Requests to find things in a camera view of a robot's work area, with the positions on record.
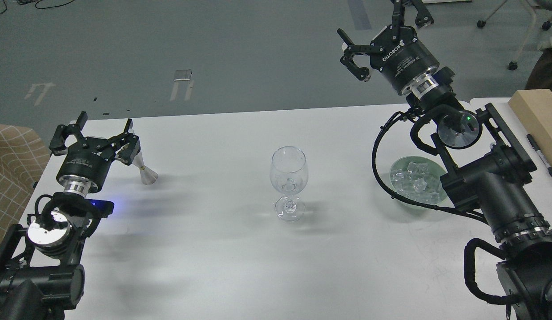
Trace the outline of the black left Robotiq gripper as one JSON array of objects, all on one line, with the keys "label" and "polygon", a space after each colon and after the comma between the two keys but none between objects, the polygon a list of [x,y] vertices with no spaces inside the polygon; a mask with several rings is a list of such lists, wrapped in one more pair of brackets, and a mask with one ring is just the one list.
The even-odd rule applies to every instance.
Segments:
[{"label": "black left Robotiq gripper", "polygon": [[[67,154],[56,176],[64,187],[64,193],[86,196],[101,191],[110,166],[114,160],[132,165],[141,150],[140,139],[133,133],[133,120],[128,118],[121,134],[103,139],[96,147],[89,147],[82,129],[88,120],[86,111],[81,111],[73,124],[58,125],[50,140],[51,154]],[[75,136],[78,144],[69,149],[65,145],[69,136]]]}]

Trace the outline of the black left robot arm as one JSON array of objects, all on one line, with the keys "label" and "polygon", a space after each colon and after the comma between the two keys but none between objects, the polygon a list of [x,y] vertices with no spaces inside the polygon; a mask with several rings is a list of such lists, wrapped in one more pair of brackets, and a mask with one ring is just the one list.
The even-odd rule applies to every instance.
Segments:
[{"label": "black left robot arm", "polygon": [[91,195],[113,162],[132,165],[141,152],[131,118],[110,138],[85,136],[87,120],[81,112],[56,128],[49,149],[64,156],[56,175],[62,191],[40,195],[26,224],[11,225],[0,244],[0,320],[63,320],[84,295],[85,242],[115,208]]}]

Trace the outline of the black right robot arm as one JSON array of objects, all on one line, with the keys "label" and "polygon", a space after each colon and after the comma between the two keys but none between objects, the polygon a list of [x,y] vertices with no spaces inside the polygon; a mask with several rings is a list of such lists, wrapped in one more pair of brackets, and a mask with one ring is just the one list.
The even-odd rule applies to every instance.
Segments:
[{"label": "black right robot arm", "polygon": [[[434,18],[420,0],[394,0],[391,24],[369,44],[355,44],[344,30],[341,63],[359,80],[379,71],[409,109],[395,112],[374,142],[371,166],[392,199],[469,217],[491,227],[498,247],[471,239],[463,250],[469,292],[504,305],[518,320],[552,320],[552,227],[524,189],[537,168],[493,104],[466,110],[452,89],[454,72],[441,67],[416,32]],[[379,144],[398,121],[411,121],[416,148],[440,156],[441,185],[453,207],[422,204],[389,188],[378,174]]]}]

